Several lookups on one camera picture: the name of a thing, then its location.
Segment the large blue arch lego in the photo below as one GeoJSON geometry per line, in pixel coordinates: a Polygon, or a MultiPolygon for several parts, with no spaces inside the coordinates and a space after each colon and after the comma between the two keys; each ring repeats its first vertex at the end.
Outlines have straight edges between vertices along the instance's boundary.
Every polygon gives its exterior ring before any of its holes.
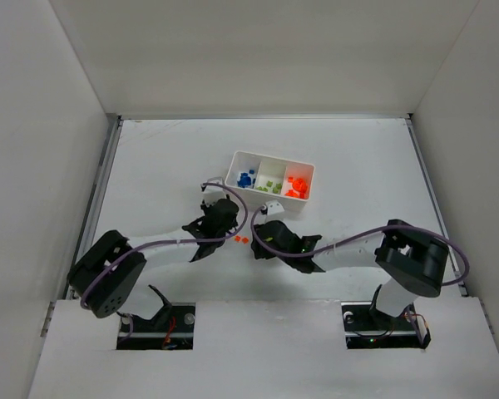
{"type": "Polygon", "coordinates": [[[239,179],[237,180],[237,185],[242,189],[252,189],[256,181],[255,170],[248,170],[247,172],[241,172],[239,179]]]}

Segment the large orange round lego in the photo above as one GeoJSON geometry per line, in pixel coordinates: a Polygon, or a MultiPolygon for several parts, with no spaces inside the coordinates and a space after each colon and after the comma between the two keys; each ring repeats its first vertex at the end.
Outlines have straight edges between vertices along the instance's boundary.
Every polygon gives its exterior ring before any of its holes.
{"type": "Polygon", "coordinates": [[[305,194],[308,191],[309,186],[304,179],[298,178],[293,180],[292,188],[294,191],[298,192],[301,195],[305,194]]]}

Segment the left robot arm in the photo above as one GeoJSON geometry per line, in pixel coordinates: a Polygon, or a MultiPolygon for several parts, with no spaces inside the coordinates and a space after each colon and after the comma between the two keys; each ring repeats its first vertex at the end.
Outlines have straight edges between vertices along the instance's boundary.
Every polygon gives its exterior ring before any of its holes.
{"type": "Polygon", "coordinates": [[[168,234],[127,238],[115,229],[105,232],[67,275],[82,306],[97,318],[107,318],[121,311],[147,267],[192,263],[212,255],[237,227],[239,206],[224,198],[202,209],[201,217],[168,234]]]}

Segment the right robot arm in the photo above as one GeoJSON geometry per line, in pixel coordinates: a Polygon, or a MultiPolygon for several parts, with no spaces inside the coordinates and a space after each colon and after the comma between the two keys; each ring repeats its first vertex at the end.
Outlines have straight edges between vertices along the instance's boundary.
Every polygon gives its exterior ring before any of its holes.
{"type": "Polygon", "coordinates": [[[256,259],[277,258],[301,273],[380,268],[390,279],[376,288],[375,313],[396,318],[417,298],[437,298],[442,291],[447,243],[400,219],[334,243],[318,234],[299,236],[281,220],[254,224],[252,235],[256,259]]]}

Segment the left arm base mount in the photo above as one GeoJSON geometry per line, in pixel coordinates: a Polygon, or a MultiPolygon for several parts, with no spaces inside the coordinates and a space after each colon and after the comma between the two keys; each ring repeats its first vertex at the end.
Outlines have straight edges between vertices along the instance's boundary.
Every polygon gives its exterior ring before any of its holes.
{"type": "Polygon", "coordinates": [[[122,316],[116,350],[189,351],[194,346],[195,303],[173,303],[152,284],[148,288],[159,305],[149,319],[138,315],[122,316]]]}

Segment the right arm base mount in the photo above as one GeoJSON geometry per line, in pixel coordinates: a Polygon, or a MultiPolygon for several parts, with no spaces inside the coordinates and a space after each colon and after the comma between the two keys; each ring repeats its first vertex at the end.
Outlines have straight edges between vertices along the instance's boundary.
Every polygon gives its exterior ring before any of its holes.
{"type": "Polygon", "coordinates": [[[397,317],[378,311],[375,304],[381,287],[370,302],[341,303],[347,349],[427,349],[432,335],[425,317],[416,312],[413,303],[397,317]]]}

